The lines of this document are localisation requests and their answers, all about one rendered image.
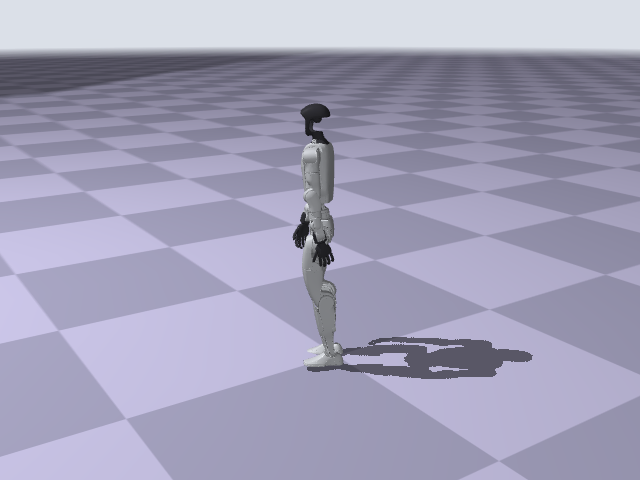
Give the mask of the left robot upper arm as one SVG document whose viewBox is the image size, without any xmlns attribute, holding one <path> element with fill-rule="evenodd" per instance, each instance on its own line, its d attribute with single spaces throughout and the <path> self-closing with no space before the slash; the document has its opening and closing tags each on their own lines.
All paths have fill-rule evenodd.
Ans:
<svg viewBox="0 0 640 480">
<path fill-rule="evenodd" d="M 309 184 L 309 189 L 303 194 L 304 200 L 306 200 L 306 194 L 310 191 L 315 191 L 320 199 L 320 173 L 319 164 L 321 161 L 321 155 L 318 147 L 310 147 L 305 149 L 302 153 L 302 161 L 305 167 L 306 181 Z"/>
</svg>

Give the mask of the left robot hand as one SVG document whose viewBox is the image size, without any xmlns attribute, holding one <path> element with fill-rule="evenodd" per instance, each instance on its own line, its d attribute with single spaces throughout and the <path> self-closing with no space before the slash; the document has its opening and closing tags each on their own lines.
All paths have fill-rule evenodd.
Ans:
<svg viewBox="0 0 640 480">
<path fill-rule="evenodd" d="M 325 233 L 325 231 L 324 231 L 324 233 Z M 326 238 L 326 234 L 325 234 L 325 238 Z M 328 244 L 326 245 L 326 243 L 325 243 L 327 241 L 327 238 L 325 240 L 323 240 L 323 241 L 318 242 L 317 238 L 316 238 L 316 235 L 313 232 L 313 239 L 314 239 L 315 244 L 318 244 L 318 245 L 315 248 L 316 252 L 315 252 L 315 255 L 314 255 L 312 261 L 315 262 L 316 257 L 318 255 L 318 257 L 319 257 L 319 265 L 322 266 L 322 258 L 323 258 L 323 262 L 324 262 L 323 266 L 326 267 L 327 264 L 329 265 L 331 263 L 330 262 L 330 257 L 331 257 L 331 261 L 332 262 L 334 261 L 333 254 L 331 252 L 332 250 L 331 250 L 330 246 Z M 329 254 L 330 254 L 330 257 L 329 257 Z M 328 263 L 326 262 L 326 258 L 325 257 L 327 257 Z"/>
</svg>

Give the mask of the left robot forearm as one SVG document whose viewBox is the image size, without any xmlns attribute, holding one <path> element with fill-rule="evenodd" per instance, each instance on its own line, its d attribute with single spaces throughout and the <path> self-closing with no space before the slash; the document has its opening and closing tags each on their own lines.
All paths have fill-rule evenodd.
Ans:
<svg viewBox="0 0 640 480">
<path fill-rule="evenodd" d="M 306 194 L 306 200 L 309 205 L 309 207 L 307 207 L 310 220 L 309 226 L 315 233 L 317 241 L 325 239 L 323 223 L 321 221 L 322 205 L 319 196 L 315 191 L 310 191 Z"/>
</svg>

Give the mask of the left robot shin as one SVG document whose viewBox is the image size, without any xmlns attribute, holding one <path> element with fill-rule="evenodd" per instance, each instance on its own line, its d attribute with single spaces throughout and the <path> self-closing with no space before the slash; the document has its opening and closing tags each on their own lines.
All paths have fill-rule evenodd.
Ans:
<svg viewBox="0 0 640 480">
<path fill-rule="evenodd" d="M 325 348 L 325 356 L 334 357 L 334 332 L 336 331 L 334 299 L 329 295 L 324 295 L 320 298 L 318 307 L 315 307 L 313 302 L 313 308 L 318 332 Z M 333 356 L 331 356 L 332 354 Z"/>
</svg>

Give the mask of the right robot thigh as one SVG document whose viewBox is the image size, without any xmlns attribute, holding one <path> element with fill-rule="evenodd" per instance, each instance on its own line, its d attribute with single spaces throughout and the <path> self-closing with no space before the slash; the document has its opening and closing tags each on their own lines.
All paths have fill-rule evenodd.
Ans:
<svg viewBox="0 0 640 480">
<path fill-rule="evenodd" d="M 329 243 L 331 242 L 331 240 L 329 241 Z M 327 262 L 327 257 L 325 257 L 325 258 L 326 258 L 326 262 Z M 323 265 L 324 265 L 324 262 L 323 262 Z M 327 267 L 327 265 L 326 265 L 326 267 Z M 325 274 L 325 271 L 326 271 L 326 267 L 324 267 L 324 274 Z M 323 284 L 322 284 L 321 290 L 327 290 L 327 291 L 331 292 L 333 294 L 333 296 L 335 296 L 335 294 L 336 294 L 335 285 L 332 282 L 325 280 L 324 276 L 323 276 Z"/>
</svg>

